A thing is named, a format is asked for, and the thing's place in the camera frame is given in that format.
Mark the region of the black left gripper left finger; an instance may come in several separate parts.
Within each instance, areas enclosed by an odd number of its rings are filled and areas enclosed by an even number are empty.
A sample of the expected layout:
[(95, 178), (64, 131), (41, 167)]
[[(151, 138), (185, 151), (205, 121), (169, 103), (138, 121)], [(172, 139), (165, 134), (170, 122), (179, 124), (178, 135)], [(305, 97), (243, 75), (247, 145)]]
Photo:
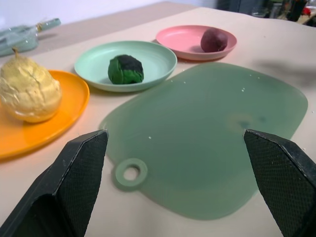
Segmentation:
[(106, 130), (66, 143), (0, 227), (0, 237), (84, 237), (102, 178)]

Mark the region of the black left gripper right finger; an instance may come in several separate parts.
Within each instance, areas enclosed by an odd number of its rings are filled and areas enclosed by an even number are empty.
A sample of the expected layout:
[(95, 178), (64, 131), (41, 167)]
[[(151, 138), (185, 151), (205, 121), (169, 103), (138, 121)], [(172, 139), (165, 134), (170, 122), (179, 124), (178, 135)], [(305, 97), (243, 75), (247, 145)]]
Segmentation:
[(283, 237), (316, 237), (316, 163), (294, 142), (247, 129), (257, 186)]

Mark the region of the orange plate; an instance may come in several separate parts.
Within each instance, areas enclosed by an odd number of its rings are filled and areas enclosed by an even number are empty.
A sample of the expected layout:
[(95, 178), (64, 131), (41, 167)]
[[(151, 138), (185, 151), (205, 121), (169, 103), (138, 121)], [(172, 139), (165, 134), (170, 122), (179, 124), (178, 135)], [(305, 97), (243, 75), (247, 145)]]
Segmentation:
[(27, 123), (13, 118), (0, 104), (0, 162), (39, 149), (65, 133), (82, 115), (89, 87), (79, 76), (49, 71), (60, 82), (63, 98), (57, 114), (48, 121)]

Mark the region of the green plate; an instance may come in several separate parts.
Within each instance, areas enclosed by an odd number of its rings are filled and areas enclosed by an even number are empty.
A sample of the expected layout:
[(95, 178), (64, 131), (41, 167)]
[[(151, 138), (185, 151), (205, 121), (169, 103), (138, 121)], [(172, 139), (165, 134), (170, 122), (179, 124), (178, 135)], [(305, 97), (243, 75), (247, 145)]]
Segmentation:
[[(119, 55), (132, 56), (142, 64), (142, 82), (111, 82), (108, 76), (110, 61)], [(166, 80), (176, 65), (177, 57), (170, 49), (153, 42), (128, 40), (110, 42), (89, 49), (76, 60), (74, 70), (89, 85), (98, 89), (110, 92), (136, 92)]]

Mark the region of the pink plate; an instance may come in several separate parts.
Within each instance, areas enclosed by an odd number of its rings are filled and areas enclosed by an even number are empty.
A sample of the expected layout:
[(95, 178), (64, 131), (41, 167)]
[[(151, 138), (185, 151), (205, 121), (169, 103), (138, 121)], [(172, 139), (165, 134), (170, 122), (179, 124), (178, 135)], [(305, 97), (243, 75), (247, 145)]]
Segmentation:
[(203, 25), (180, 25), (159, 31), (156, 41), (171, 49), (178, 58), (192, 61), (212, 61), (227, 56), (237, 44), (236, 37), (222, 29), (217, 31), (227, 38), (226, 47), (220, 51), (205, 52), (201, 47), (201, 39), (204, 33), (211, 29)]

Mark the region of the green cutting board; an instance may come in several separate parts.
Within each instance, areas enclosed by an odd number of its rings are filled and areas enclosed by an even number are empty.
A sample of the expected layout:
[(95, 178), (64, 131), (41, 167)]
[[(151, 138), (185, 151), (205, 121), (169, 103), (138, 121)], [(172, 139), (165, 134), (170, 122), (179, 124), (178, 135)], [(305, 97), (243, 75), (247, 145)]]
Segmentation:
[(101, 122), (113, 182), (196, 220), (230, 215), (257, 192), (245, 129), (290, 139), (305, 95), (274, 77), (203, 63), (142, 92)]

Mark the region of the yellow pear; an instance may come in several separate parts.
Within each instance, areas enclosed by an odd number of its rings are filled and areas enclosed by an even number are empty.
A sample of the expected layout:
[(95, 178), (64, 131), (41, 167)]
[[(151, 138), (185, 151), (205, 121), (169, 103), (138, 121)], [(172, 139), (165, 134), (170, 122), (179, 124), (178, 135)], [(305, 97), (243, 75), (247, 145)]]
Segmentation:
[(62, 101), (60, 82), (47, 68), (13, 48), (14, 56), (0, 68), (0, 103), (18, 120), (38, 123), (51, 119)]

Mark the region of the dark green leafy vegetable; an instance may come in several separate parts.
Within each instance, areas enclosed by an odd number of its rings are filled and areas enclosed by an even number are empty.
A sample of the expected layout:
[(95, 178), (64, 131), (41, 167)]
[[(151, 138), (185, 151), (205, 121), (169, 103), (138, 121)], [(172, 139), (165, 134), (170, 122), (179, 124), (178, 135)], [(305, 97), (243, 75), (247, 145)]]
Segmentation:
[(142, 63), (131, 55), (117, 55), (110, 60), (108, 78), (112, 84), (134, 84), (144, 80)]

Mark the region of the dark red round fruit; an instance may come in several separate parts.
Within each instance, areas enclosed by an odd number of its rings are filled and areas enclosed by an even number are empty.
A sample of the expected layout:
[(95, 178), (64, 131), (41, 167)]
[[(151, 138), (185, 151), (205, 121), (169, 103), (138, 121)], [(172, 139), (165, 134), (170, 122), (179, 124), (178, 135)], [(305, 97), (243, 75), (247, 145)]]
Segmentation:
[(223, 51), (227, 44), (227, 35), (215, 28), (206, 30), (200, 41), (201, 48), (206, 53)]

